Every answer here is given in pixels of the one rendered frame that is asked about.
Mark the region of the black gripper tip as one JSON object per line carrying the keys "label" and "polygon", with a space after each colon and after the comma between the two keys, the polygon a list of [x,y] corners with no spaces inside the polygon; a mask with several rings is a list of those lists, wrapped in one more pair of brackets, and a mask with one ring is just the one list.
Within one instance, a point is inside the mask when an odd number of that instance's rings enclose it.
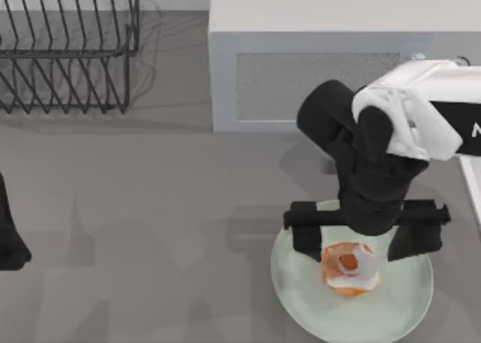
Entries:
{"label": "black gripper tip", "polygon": [[0,172],[0,272],[21,270],[32,260],[11,215],[5,180]]}

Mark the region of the orange and white doughnut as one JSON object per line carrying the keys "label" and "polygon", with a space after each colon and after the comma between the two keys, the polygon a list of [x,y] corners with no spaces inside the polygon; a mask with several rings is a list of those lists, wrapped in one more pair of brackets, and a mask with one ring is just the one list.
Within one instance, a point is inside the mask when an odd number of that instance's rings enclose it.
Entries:
{"label": "orange and white doughnut", "polygon": [[324,283],[341,296],[370,292],[380,281],[376,256],[364,243],[343,241],[327,246],[321,267]]}

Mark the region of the pale green round plate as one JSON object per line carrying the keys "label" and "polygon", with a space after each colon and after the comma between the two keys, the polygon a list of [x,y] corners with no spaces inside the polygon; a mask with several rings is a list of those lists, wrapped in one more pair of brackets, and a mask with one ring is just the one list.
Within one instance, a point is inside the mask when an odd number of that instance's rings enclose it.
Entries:
{"label": "pale green round plate", "polygon": [[320,263],[294,250],[292,233],[281,230],[271,252],[271,278],[282,306],[310,334],[328,343],[395,343],[425,317],[434,291],[428,256],[388,262],[393,231],[377,237],[343,226],[322,228],[322,245],[356,241],[375,254],[378,285],[355,297],[336,294],[324,281]]}

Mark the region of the white tray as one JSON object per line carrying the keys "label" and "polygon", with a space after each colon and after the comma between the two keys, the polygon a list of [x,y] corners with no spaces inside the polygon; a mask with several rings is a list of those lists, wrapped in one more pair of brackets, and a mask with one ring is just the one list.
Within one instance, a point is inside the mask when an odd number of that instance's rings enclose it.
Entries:
{"label": "white tray", "polygon": [[476,216],[476,223],[481,231],[481,157],[462,156],[459,162]]}

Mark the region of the pale microwave oven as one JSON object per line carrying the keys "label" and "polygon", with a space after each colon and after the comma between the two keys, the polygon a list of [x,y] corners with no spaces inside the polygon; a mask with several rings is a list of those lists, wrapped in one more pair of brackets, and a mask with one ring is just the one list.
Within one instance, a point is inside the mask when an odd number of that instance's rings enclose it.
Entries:
{"label": "pale microwave oven", "polygon": [[415,53],[481,65],[481,0],[210,0],[216,132],[288,132],[334,78],[358,89]]}

